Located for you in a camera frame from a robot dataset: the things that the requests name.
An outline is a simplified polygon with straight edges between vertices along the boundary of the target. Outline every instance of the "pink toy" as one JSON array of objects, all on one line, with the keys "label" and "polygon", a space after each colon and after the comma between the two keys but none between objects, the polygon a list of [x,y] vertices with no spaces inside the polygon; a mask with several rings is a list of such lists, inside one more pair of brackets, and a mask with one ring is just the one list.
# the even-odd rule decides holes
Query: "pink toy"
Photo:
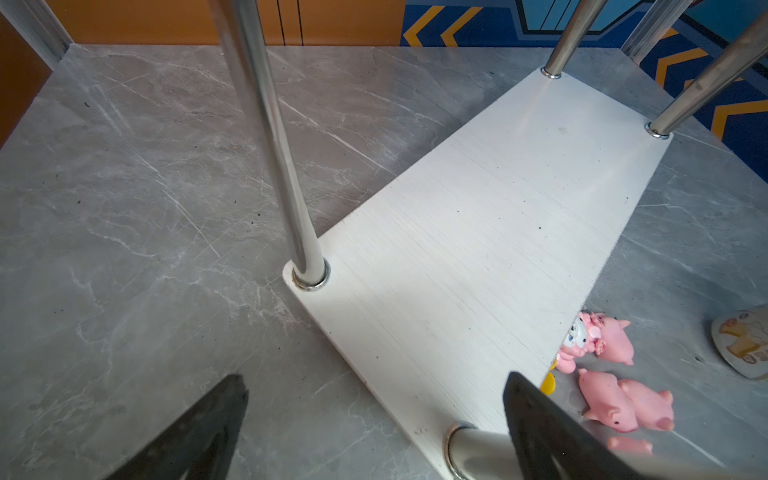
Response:
[{"label": "pink toy", "polygon": [[651,430],[674,429],[672,393],[669,390],[654,392],[635,380],[619,380],[619,387],[634,404],[637,423]]},{"label": "pink toy", "polygon": [[574,359],[594,352],[594,341],[600,338],[600,328],[592,323],[589,314],[580,312],[578,315],[558,352],[557,368],[563,373],[573,373],[576,370]]},{"label": "pink toy", "polygon": [[610,450],[634,453],[635,455],[654,454],[654,446],[650,442],[645,440],[635,440],[630,437],[610,437],[606,446]]},{"label": "pink toy", "polygon": [[592,313],[592,322],[600,327],[601,337],[594,344],[594,352],[603,360],[609,362],[634,365],[634,347],[624,329],[629,326],[629,320],[616,320],[604,313]]},{"label": "pink toy", "polygon": [[617,432],[637,430],[634,405],[619,388],[615,375],[605,372],[578,370],[578,386],[589,404],[584,417],[598,420]]}]

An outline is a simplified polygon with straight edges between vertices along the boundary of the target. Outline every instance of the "pink pig toy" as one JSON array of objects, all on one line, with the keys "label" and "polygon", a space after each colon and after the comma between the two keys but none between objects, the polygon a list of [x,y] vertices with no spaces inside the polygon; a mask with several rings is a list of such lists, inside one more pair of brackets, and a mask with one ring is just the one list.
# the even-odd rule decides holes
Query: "pink pig toy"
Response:
[{"label": "pink pig toy", "polygon": [[624,329],[629,326],[629,320],[616,320],[604,313],[592,313],[592,322],[600,327],[600,339],[594,344],[594,353],[609,362],[634,365],[634,347]]},{"label": "pink pig toy", "polygon": [[654,454],[654,446],[650,442],[646,440],[635,440],[630,437],[610,437],[606,446],[610,450],[634,453],[635,455]]},{"label": "pink pig toy", "polygon": [[580,312],[558,352],[558,370],[563,373],[573,373],[576,370],[574,359],[594,352],[594,341],[598,338],[600,338],[600,328],[592,323],[588,313]]},{"label": "pink pig toy", "polygon": [[619,388],[615,375],[587,369],[579,369],[578,373],[579,389],[589,404],[585,418],[603,422],[617,432],[637,430],[634,405]]},{"label": "pink pig toy", "polygon": [[672,393],[669,390],[654,392],[636,380],[619,380],[619,387],[634,404],[637,423],[651,430],[674,429]]}]

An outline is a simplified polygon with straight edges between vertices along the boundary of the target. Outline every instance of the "white board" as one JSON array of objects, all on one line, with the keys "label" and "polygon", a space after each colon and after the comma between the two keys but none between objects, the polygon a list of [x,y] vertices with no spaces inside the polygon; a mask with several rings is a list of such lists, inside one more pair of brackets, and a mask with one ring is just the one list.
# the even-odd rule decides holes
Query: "white board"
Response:
[{"label": "white board", "polygon": [[506,432],[502,391],[539,385],[669,140],[538,70],[320,238],[327,285],[283,277],[427,459],[464,420]]}]

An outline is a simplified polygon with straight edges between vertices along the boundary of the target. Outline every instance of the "orange wall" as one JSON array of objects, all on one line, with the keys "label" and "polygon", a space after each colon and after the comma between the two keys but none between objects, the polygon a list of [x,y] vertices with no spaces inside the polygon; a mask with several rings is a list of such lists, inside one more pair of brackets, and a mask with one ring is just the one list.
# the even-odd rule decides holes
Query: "orange wall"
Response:
[{"label": "orange wall", "polygon": [[51,70],[0,14],[0,147],[27,111]]},{"label": "orange wall", "polygon": [[[257,0],[270,45],[399,45],[406,0]],[[75,42],[215,45],[207,0],[48,0]]]}]

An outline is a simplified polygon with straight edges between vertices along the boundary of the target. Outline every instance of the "marble surface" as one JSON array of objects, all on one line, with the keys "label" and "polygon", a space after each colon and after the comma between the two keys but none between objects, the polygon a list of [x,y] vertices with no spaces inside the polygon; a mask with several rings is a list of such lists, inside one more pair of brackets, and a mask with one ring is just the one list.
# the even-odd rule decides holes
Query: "marble surface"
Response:
[{"label": "marble surface", "polygon": [[[548,54],[271,48],[318,232]],[[566,71],[649,116],[670,101],[616,50]],[[100,478],[234,371],[250,404],[230,478],[437,478],[283,285],[244,125],[217,47],[74,46],[0,150],[7,478]],[[635,434],[658,452],[765,469],[768,384],[730,369],[706,325],[768,301],[766,239],[768,185],[690,119],[586,305],[632,320],[637,354],[584,364],[675,394],[685,439]],[[574,376],[558,380],[578,417]]]}]

